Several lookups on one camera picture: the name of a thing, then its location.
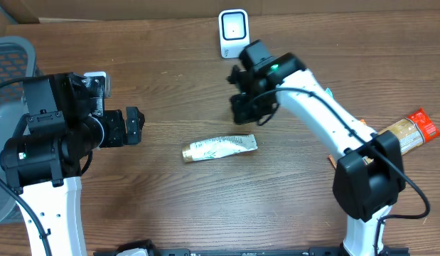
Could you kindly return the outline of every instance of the label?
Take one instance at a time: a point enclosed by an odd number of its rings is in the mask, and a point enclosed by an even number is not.
[[[387,130],[398,138],[402,154],[424,143],[423,134],[417,129],[416,124],[409,119],[402,119],[383,129],[379,134]]]
[[[407,119],[416,124],[417,128],[423,134],[425,142],[429,142],[440,136],[440,131],[434,126],[424,109],[421,108],[420,110],[417,110],[414,114],[408,116]]]

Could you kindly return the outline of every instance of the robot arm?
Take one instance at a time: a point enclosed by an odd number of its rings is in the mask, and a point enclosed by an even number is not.
[[[88,164],[80,159],[97,147],[135,145],[141,141],[144,115],[127,107],[104,110],[110,95],[106,73],[47,75],[23,81],[28,114],[0,154],[8,187],[36,214],[55,256],[86,256],[80,215],[81,180]],[[29,135],[23,135],[28,126]],[[32,255],[45,255],[40,231],[19,204]]]
[[[374,255],[377,220],[390,212],[405,183],[369,148],[378,150],[402,170],[397,138],[390,132],[377,135],[344,110],[296,56],[287,53],[275,58],[260,41],[255,41],[245,47],[239,59],[245,71],[234,66],[228,78],[241,92],[230,99],[235,123],[256,122],[266,114],[274,114],[275,104],[301,119],[338,161],[333,194],[348,214],[343,252]],[[365,162],[365,157],[374,161]],[[378,235],[378,252],[384,247],[382,232]]]

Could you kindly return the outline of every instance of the black base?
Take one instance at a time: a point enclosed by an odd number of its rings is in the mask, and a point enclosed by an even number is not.
[[[147,249],[149,256],[350,256],[343,244],[339,247],[311,247],[309,250],[194,250],[157,249],[151,240],[141,240],[120,246],[113,252],[94,252],[94,256],[116,256],[134,248]],[[410,256],[409,248],[388,248],[380,256]]]

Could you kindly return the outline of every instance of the wooden table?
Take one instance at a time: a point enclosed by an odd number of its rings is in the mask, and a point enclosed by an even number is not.
[[[376,130],[423,107],[440,129],[440,11],[262,16],[251,38],[274,55],[297,54],[334,98]],[[45,73],[105,70],[107,109],[146,115],[138,146],[95,151],[82,177],[89,254],[145,238],[164,248],[294,249],[339,245],[345,213],[324,146],[287,111],[263,127],[232,123],[216,18],[9,26],[27,38]],[[181,147],[254,134],[259,149],[184,164]],[[404,157],[432,205],[425,220],[391,220],[385,244],[440,255],[440,138]],[[421,213],[407,188],[394,213]],[[23,224],[0,226],[0,255],[28,255]]]

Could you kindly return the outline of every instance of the cable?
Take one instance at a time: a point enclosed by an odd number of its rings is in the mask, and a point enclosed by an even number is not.
[[[22,137],[23,133],[26,131],[26,128],[27,128],[27,118],[28,117],[30,117],[29,113],[23,114],[21,116],[18,124],[16,125],[16,128],[14,128],[13,138]]]
[[[346,122],[340,117],[340,115],[321,97],[319,97],[315,92],[311,92],[308,90],[304,90],[304,89],[299,89],[299,88],[287,88],[287,87],[279,87],[267,92],[262,93],[261,95],[256,96],[255,98],[253,98],[250,102],[248,102],[249,107],[251,107],[251,105],[256,102],[258,99],[266,97],[267,95],[271,95],[274,94],[276,92],[280,92],[280,91],[292,91],[292,92],[300,92],[300,93],[304,93],[309,95],[310,97],[314,97],[317,100],[319,100],[325,107],[327,107],[328,110],[330,110],[330,112],[335,116],[335,118],[345,127],[345,129],[347,129],[350,134],[352,136],[354,136],[360,143],[367,145],[367,142],[365,140],[363,140],[360,136],[357,135],[357,133],[355,132],[354,129],[350,128],[348,126],[348,124],[346,124]],[[387,157],[385,157],[384,155],[382,155],[378,150],[376,150],[374,147],[372,146],[368,146],[367,147],[379,158],[381,159],[383,162],[385,162],[391,169],[394,169],[398,175],[400,175],[420,196],[420,198],[423,200],[424,205],[425,205],[425,211],[421,214],[418,215],[386,215],[383,216],[381,218],[379,218],[377,220],[377,227],[376,227],[376,233],[375,233],[375,243],[373,245],[373,247],[375,248],[375,255],[378,256],[379,253],[377,251],[377,243],[379,241],[379,233],[381,230],[381,225],[384,224],[385,220],[388,220],[390,218],[399,218],[399,219],[410,219],[410,220],[416,220],[416,219],[421,219],[421,218],[425,218],[428,216],[428,214],[430,213],[431,210],[431,206],[430,206],[430,202],[428,201],[428,198],[425,196],[424,192],[408,177],[406,176],[401,170],[399,170]]]
[[[27,81],[27,80],[32,80],[35,79],[34,77],[23,77],[23,78],[14,78],[14,79],[10,79],[8,81],[5,82],[1,82],[0,83],[0,89],[7,86],[7,85],[12,85],[15,82],[23,82],[23,81]]]
[[[38,217],[36,216],[36,214],[33,212],[32,208],[30,208],[30,206],[28,206],[28,204],[24,201],[24,199],[22,199],[16,192],[11,190],[11,188],[9,188],[4,183],[4,181],[1,180],[1,178],[0,178],[0,187],[3,190],[5,190],[5,192],[7,192],[10,195],[10,197],[12,197],[14,200],[16,200],[16,202],[18,204],[20,204],[22,206],[22,208],[28,213],[28,215],[32,219],[33,223],[35,223],[36,229],[40,233],[40,239],[43,242],[46,256],[52,256],[52,253],[50,252],[49,241],[48,241],[48,235],[50,235],[50,233],[46,234],[46,232],[44,231],[43,225],[41,224],[41,222],[38,219]]]
[[[89,156],[87,157],[87,161],[84,164],[84,167],[82,168],[82,174],[84,174],[90,167],[90,164],[92,163],[93,160],[93,151],[90,150],[89,152]]]
[[[24,77],[24,78],[10,79],[5,82],[1,82],[0,89],[7,86],[7,85],[14,84],[15,82],[23,82],[23,81],[31,80],[31,79],[34,79],[34,78],[33,77]],[[19,133],[20,133],[20,131],[15,130],[14,136],[19,136]],[[44,227],[41,224],[40,219],[38,219],[38,216],[36,216],[36,214],[33,212],[32,208],[30,206],[28,206],[28,204],[24,201],[24,199],[22,199],[16,192],[14,192],[12,189],[10,189],[6,185],[6,183],[1,180],[1,178],[0,178],[0,187],[3,190],[5,190],[5,192],[7,192],[10,195],[10,197],[12,197],[14,200],[16,200],[16,202],[18,204],[20,204],[22,206],[22,208],[27,212],[27,214],[30,216],[30,219],[33,221],[33,223],[35,223],[36,229],[40,233],[40,239],[43,242],[44,251],[46,253],[46,256],[52,256],[52,252],[50,251],[49,240],[48,240],[48,235],[50,235],[50,233],[46,234],[46,232],[44,231]]]
[[[269,115],[269,117],[266,120],[264,120],[262,123],[260,123],[259,120],[257,120],[256,121],[257,126],[262,126],[262,125],[266,124],[268,121],[270,121],[270,119],[275,115],[275,113],[277,113],[278,109],[279,109],[279,104],[277,104],[277,106],[274,108],[274,110]]]

